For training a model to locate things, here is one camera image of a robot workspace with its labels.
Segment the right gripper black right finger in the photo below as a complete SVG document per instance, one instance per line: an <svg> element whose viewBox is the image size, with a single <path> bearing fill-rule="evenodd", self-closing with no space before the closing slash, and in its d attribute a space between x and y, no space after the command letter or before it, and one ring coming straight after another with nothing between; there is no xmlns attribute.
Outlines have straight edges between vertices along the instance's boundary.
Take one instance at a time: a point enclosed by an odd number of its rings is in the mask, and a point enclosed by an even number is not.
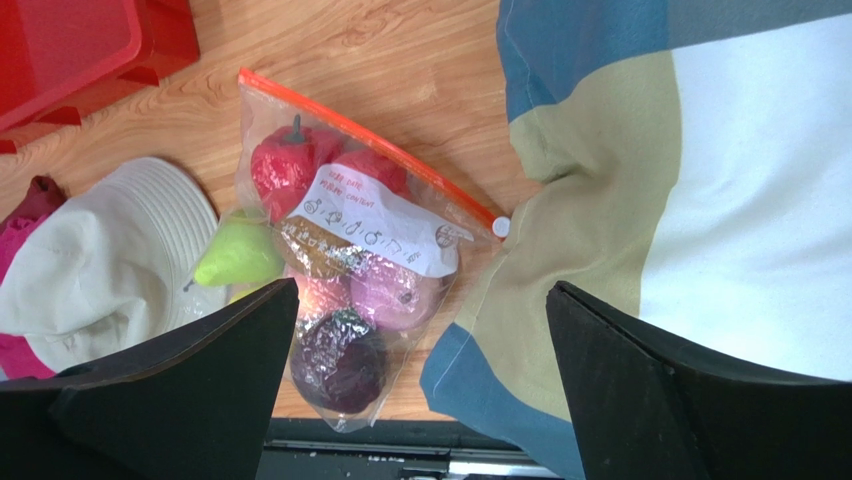
<svg viewBox="0 0 852 480"><path fill-rule="evenodd" d="M590 479L847 479L851 386L741 360L568 282L546 313Z"/></svg>

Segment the brown fake kiwi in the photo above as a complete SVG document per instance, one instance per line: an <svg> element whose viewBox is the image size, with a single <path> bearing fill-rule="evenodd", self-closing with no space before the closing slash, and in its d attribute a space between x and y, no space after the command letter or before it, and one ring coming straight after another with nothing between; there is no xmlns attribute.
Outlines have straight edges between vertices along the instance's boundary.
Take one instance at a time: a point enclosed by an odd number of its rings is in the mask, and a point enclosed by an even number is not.
<svg viewBox="0 0 852 480"><path fill-rule="evenodd" d="M364 260L363 249L301 216L275 225L276 247L285 263L311 278L331 279L349 275Z"/></svg>

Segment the red fake bell pepper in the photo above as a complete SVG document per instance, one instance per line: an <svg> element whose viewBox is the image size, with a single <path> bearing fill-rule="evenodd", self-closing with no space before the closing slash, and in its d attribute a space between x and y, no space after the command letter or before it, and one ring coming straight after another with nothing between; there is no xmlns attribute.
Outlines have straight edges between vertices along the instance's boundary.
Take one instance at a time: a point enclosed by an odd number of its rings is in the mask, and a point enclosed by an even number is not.
<svg viewBox="0 0 852 480"><path fill-rule="evenodd" d="M318 169L339 156L343 147L338 131L305 126L299 114L290 125L264 138L252 152L250 175L273 223L293 211Z"/></svg>

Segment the clear zip top bag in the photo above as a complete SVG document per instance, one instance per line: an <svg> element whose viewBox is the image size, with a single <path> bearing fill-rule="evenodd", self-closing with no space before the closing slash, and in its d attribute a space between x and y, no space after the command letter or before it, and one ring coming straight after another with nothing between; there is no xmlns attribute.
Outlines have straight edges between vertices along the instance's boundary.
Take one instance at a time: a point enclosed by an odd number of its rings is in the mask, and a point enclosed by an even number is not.
<svg viewBox="0 0 852 480"><path fill-rule="evenodd" d="M464 262L507 237L491 213L368 128L253 71L238 75L236 208L189 287L238 301L292 279L284 375L335 431L372 425Z"/></svg>

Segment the red fake strawberry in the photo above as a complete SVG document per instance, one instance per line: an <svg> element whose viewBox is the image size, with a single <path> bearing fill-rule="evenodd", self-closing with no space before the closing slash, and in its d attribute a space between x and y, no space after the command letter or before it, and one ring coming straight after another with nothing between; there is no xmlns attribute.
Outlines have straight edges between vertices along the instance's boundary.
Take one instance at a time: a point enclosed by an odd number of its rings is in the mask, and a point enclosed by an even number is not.
<svg viewBox="0 0 852 480"><path fill-rule="evenodd" d="M337 157L333 163L357 170L378 180L399 197L410 198L407 170L374 150L346 152Z"/></svg>

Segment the pink fake onion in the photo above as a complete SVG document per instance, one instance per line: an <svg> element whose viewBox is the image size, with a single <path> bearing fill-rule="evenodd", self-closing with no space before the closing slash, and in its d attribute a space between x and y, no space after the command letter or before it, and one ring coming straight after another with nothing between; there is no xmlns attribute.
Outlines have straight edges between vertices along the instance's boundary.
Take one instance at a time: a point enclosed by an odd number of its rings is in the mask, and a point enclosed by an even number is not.
<svg viewBox="0 0 852 480"><path fill-rule="evenodd" d="M404 331L429 321L443 301L443 281L369 253L352 274L352 305L376 327Z"/></svg>

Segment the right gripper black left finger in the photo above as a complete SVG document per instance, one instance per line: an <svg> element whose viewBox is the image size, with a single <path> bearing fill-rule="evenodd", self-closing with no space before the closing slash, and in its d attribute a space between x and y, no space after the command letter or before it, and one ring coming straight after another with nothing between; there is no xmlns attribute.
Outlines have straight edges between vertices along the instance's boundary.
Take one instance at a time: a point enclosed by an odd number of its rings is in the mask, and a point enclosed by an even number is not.
<svg viewBox="0 0 852 480"><path fill-rule="evenodd" d="M278 280L48 379L1 386L5 479L252 479L294 332Z"/></svg>

